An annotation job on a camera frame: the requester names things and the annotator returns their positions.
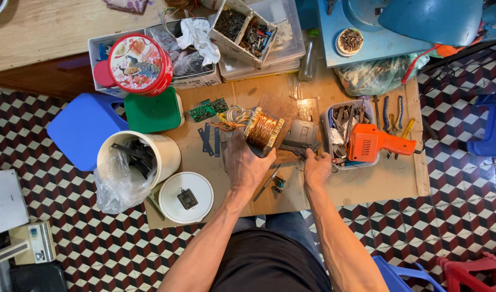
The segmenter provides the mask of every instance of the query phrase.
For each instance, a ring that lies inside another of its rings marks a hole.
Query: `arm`
[[[330,274],[344,292],[388,291],[378,266],[345,225],[324,190],[331,173],[331,157],[314,155],[307,149],[304,168],[304,188],[315,218],[315,225],[323,255]]]
[[[276,158],[275,149],[266,158],[255,156],[241,130],[230,138],[225,155],[231,189],[211,220],[168,271],[158,292],[210,289],[239,214]]]

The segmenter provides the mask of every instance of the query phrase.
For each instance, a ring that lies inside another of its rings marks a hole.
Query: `yellow screwdriver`
[[[412,128],[413,128],[413,124],[415,124],[415,118],[412,118],[410,120],[410,123],[408,123],[408,127],[407,129],[405,130],[405,132],[403,133],[403,135],[401,136],[401,138],[403,139],[406,139],[408,134],[410,134],[410,131],[412,131]],[[399,154],[395,154],[394,155],[394,159],[397,160],[397,158],[399,157],[400,155]]]

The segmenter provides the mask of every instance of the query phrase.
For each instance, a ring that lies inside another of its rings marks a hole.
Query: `red plastic chair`
[[[485,256],[479,260],[458,262],[449,261],[443,257],[437,258],[437,264],[441,266],[448,281],[448,292],[460,292],[460,283],[467,285],[476,292],[496,292],[496,256],[483,253]],[[495,286],[489,287],[469,274],[470,271],[493,271],[493,282]]]

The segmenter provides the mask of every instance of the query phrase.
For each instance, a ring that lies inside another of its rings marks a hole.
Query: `blue machine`
[[[327,15],[327,0],[316,1],[324,59],[328,68],[426,51],[434,46],[433,43],[406,37],[382,27],[378,23],[378,17],[381,8],[385,6],[383,0],[336,1],[331,15]],[[363,46],[354,56],[343,57],[336,52],[335,41],[348,28],[361,31]]]
[[[328,0],[316,0],[317,19],[310,2],[296,0],[300,23],[307,29],[319,22],[328,68],[424,52],[434,43],[466,46],[480,19],[488,30],[482,41],[496,39],[496,0],[335,0],[331,15]],[[347,28],[360,30],[364,41],[357,54],[343,57],[335,41]]]

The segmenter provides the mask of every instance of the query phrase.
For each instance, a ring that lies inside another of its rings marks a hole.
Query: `blue plastic chair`
[[[482,141],[469,141],[468,152],[479,156],[496,157],[496,94],[480,95],[475,105],[489,107],[488,122]]]
[[[405,281],[401,279],[400,275],[403,275],[403,276],[425,279],[434,286],[435,292],[437,291],[446,292],[446,290],[441,285],[439,285],[439,283],[436,282],[432,277],[430,277],[430,275],[428,275],[424,271],[423,267],[416,262],[414,264],[416,267],[418,267],[418,269],[420,269],[420,271],[396,267],[394,265],[387,263],[379,255],[373,256],[372,259],[378,266],[379,271],[381,272],[381,276],[383,276],[383,279],[385,280],[385,283],[387,284],[387,287],[390,291],[412,292],[412,289],[408,287],[407,283],[405,283]]]
[[[114,133],[129,130],[112,103],[122,98],[103,94],[81,94],[50,123],[48,135],[62,153],[82,171],[96,168],[96,157],[103,142]]]

